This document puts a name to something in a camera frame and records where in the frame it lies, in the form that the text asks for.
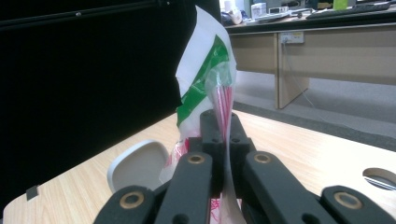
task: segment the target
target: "black wall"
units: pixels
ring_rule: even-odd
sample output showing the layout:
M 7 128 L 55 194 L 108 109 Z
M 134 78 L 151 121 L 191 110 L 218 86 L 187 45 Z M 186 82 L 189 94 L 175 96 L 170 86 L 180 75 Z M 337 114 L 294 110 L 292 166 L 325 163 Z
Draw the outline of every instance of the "black wall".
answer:
M 219 18 L 217 1 L 197 4 Z M 69 7 L 46 8 L 35 13 Z M 20 16 L 5 11 L 2 19 Z M 1 210 L 174 113 L 175 74 L 194 24 L 194 3 L 179 1 L 0 26 Z

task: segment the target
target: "white plastic bag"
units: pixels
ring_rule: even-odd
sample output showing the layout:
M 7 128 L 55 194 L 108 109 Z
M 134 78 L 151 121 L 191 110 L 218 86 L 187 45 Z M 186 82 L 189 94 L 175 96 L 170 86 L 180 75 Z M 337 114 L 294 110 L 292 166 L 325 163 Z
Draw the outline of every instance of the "white plastic bag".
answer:
M 176 74 L 182 102 L 177 108 L 180 138 L 160 179 L 164 183 L 172 178 L 178 159 L 188 151 L 188 138 L 200 135 L 201 113 L 214 108 L 227 143 L 227 160 L 224 162 L 226 179 L 222 200 L 212 199 L 211 202 L 211 223 L 241 224 L 245 220 L 236 202 L 228 152 L 236 62 L 224 27 L 205 11 L 198 7 L 196 10 L 197 23 Z

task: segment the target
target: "wooden table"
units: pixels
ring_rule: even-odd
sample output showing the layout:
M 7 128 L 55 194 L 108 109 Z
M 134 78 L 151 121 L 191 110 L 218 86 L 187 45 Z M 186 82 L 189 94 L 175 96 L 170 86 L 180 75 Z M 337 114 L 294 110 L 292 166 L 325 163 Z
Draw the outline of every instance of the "wooden table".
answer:
M 396 174 L 396 153 L 317 133 L 282 122 L 234 111 L 258 150 L 278 156 L 310 191 L 343 185 L 360 191 L 396 218 L 396 192 L 367 183 L 362 172 L 371 167 Z M 4 223 L 92 223 L 111 196 L 106 181 L 110 163 L 130 146 L 155 139 L 171 150 L 178 139 L 172 115 L 38 187 L 39 195 L 12 201 Z

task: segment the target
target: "desk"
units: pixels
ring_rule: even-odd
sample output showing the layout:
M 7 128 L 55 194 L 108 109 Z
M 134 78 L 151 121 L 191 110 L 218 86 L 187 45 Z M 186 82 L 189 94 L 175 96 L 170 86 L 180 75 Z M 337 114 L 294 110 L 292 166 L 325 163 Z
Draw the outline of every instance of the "desk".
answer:
M 310 77 L 396 85 L 396 7 L 347 19 L 288 18 L 227 31 L 238 70 L 275 74 L 276 108 L 305 91 Z M 280 33 L 290 31 L 303 31 L 304 43 L 285 50 Z
M 278 156 L 310 191 L 343 185 L 360 191 L 396 218 L 396 193 L 367 183 L 362 172 L 377 167 L 396 174 L 396 153 L 286 123 L 234 111 L 258 150 Z M 111 196 L 106 182 L 110 163 L 128 147 L 156 139 L 171 149 L 178 138 L 172 115 L 38 187 L 4 210 L 4 223 L 92 223 Z

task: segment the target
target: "electrical outlet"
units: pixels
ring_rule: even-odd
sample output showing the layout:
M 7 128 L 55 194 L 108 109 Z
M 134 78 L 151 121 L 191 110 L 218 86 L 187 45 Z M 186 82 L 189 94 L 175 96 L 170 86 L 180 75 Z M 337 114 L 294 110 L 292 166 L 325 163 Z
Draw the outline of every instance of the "electrical outlet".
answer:
M 285 32 L 280 33 L 281 43 L 286 44 L 303 44 L 304 43 L 304 32 Z

